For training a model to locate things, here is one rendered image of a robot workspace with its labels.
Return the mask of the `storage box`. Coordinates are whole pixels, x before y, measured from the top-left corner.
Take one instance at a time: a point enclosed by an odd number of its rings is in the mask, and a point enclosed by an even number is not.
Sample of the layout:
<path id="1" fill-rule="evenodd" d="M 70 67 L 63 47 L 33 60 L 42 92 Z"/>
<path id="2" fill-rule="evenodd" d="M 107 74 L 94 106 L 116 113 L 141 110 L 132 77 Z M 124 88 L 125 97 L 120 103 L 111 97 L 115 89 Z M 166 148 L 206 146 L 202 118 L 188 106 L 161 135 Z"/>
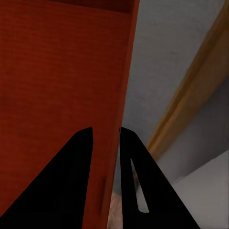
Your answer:
<path id="1" fill-rule="evenodd" d="M 82 229 L 107 229 L 140 0 L 0 0 L 0 217 L 79 131 Z"/>

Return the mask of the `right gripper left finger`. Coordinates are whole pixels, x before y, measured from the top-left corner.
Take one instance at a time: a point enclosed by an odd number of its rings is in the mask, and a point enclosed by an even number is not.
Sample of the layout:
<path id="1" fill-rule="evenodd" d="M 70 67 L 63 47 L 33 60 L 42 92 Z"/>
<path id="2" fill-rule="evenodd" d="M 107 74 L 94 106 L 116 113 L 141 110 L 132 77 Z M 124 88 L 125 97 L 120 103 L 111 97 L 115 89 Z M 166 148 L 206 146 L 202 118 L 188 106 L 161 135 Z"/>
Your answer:
<path id="1" fill-rule="evenodd" d="M 82 229 L 92 127 L 77 132 L 0 217 L 0 229 Z"/>

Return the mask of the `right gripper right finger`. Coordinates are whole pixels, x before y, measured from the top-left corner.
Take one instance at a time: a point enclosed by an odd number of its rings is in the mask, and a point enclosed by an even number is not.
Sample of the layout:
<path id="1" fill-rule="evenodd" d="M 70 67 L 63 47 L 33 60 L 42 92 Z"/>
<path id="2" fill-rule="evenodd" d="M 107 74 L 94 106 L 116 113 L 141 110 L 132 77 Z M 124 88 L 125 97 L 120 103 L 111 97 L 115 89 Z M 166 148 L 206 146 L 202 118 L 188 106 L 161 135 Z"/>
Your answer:
<path id="1" fill-rule="evenodd" d="M 200 229 L 137 134 L 121 127 L 119 143 L 123 229 Z M 131 159 L 149 213 L 138 210 Z"/>

